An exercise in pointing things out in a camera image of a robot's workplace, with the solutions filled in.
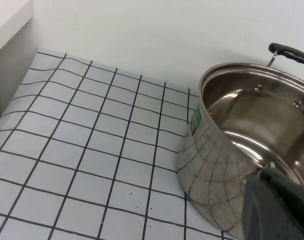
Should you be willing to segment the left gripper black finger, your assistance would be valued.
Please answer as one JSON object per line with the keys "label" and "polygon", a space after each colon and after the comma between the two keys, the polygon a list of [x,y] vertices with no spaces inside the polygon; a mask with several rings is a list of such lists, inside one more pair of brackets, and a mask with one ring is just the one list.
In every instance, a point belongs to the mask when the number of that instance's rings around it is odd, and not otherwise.
{"label": "left gripper black finger", "polygon": [[304,240],[304,186],[273,167],[249,175],[243,235],[246,240]]}

